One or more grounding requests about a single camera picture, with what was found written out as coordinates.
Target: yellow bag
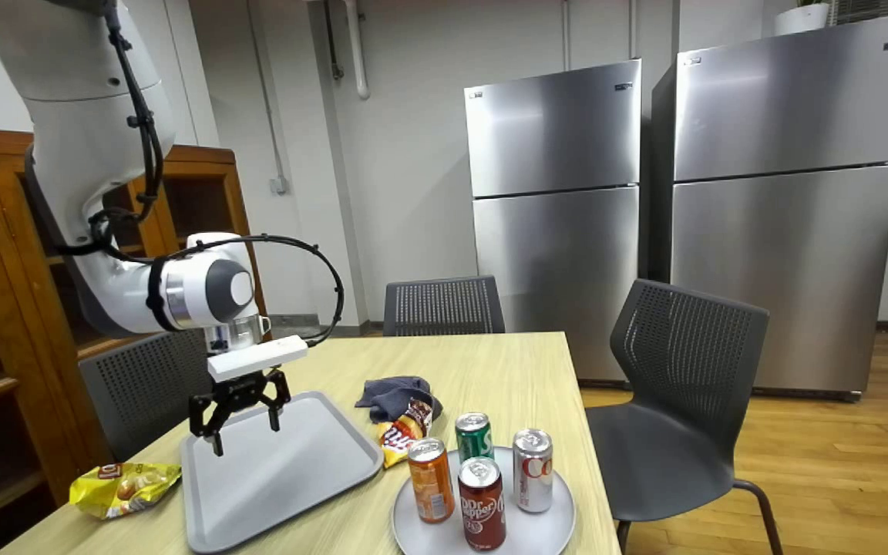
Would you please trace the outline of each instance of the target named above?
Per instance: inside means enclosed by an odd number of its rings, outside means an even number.
[[[163,499],[180,482],[180,465],[111,462],[70,485],[70,506],[93,518],[122,518]]]
[[[413,442],[424,439],[435,421],[433,403],[411,397],[406,409],[391,421],[375,421],[373,436],[381,447],[381,468],[391,468],[406,460]]]

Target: cable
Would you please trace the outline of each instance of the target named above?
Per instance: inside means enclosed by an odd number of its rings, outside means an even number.
[[[270,62],[267,62],[267,50],[261,45],[261,31],[259,31],[259,2],[252,9],[255,0],[247,0],[247,21],[250,21],[250,36],[252,36],[252,58],[255,58],[255,72],[259,72],[259,91],[261,91],[261,108],[265,108],[265,127],[267,127],[267,143],[270,143],[270,160],[277,164],[277,184],[275,191],[283,193],[289,178],[286,178],[286,164],[283,164],[283,148],[280,148],[280,116],[277,116],[277,104],[275,103],[275,83],[270,83]]]
[[[343,273],[333,267],[333,261],[322,252],[317,243],[304,243],[304,240],[286,238],[286,233],[247,233],[247,238],[226,238],[226,240],[197,243],[197,247],[172,252],[169,258],[185,258],[185,255],[195,255],[195,252],[204,252],[204,250],[212,250],[222,243],[247,243],[250,252],[252,252],[252,243],[283,243],[283,247],[296,247],[296,250],[304,250],[313,258],[322,258],[333,277],[335,309],[331,316],[331,323],[322,327],[313,335],[304,335],[304,343],[313,347],[335,329],[335,323],[343,320],[343,309],[344,309],[344,285],[343,285]]]
[[[155,110],[148,108],[148,103],[140,91],[137,72],[130,64],[130,57],[126,57],[131,50],[131,44],[122,36],[122,26],[116,19],[116,0],[107,0],[103,6],[103,21],[107,29],[107,44],[116,57],[116,64],[122,72],[126,92],[131,103],[131,116],[126,116],[126,123],[140,129],[143,164],[144,164],[144,191],[137,201],[143,203],[143,210],[140,212],[119,210],[119,208],[100,210],[97,217],[90,217],[90,232],[93,232],[90,243],[81,243],[81,247],[62,243],[57,252],[90,255],[90,252],[103,250],[114,258],[126,258],[126,252],[119,252],[111,238],[114,238],[116,224],[126,224],[126,221],[140,224],[152,212],[152,208],[160,193],[160,184],[163,184],[163,148],[160,148]]]

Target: ceiling pipe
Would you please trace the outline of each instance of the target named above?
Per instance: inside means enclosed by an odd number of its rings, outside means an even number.
[[[252,57],[255,57],[255,72],[259,72],[259,85],[261,85],[261,104],[267,116],[267,140],[270,140],[270,158],[277,164],[277,176],[267,178],[267,189],[275,193],[289,191],[286,168],[283,168],[283,148],[280,148],[280,116],[277,116],[277,100],[275,100],[275,80],[270,80],[270,62],[267,62],[267,45],[261,44],[261,13],[259,0],[247,0],[247,19],[250,19],[250,36],[252,36]]]
[[[560,0],[560,69],[571,72],[571,0]]]
[[[628,58],[638,58],[638,0],[628,0]]]
[[[344,16],[348,16],[354,92],[357,92],[357,100],[370,100],[370,83],[368,83],[364,58],[362,58],[357,0],[344,0]]]

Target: wooden floor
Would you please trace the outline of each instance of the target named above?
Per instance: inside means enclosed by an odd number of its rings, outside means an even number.
[[[592,391],[621,403],[627,391]],[[755,397],[737,445],[737,476],[757,482],[778,513],[784,553],[888,555],[888,333],[877,340],[868,391],[858,403]],[[681,518],[633,524],[628,555],[769,553],[749,494]]]

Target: gray chair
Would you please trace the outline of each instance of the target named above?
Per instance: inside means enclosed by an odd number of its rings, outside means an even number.
[[[197,391],[211,391],[204,333],[148,335],[81,360],[107,449],[131,455],[182,419]]]
[[[455,281],[406,281],[384,287],[384,335],[506,333],[499,291],[491,273]]]
[[[734,476],[769,316],[715,295],[636,281],[609,333],[633,402],[592,407],[588,425],[627,545],[633,522],[658,522],[726,498],[757,499],[784,553],[766,489]]]

